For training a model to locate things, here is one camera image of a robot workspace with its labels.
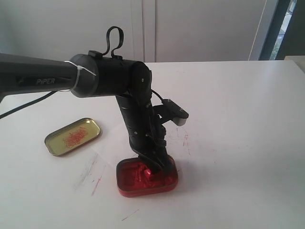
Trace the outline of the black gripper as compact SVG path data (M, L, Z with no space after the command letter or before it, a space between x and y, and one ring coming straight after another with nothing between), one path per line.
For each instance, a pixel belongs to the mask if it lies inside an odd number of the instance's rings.
M161 171L161 168L153 162L162 164L165 175L172 173L174 161L165 148L165 128L157 114L145 114L144 117L138 114L130 115L128 118L128 134L132 150L139 154L138 158L152 174Z

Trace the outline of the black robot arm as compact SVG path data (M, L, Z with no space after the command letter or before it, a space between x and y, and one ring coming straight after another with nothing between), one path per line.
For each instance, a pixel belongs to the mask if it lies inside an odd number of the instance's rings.
M115 96L131 149L153 173L169 174L163 123L178 107L168 100L153 106L152 72L140 61L103 57L90 51L67 62L10 54L0 56L0 96L44 92L49 97L69 90L78 98Z

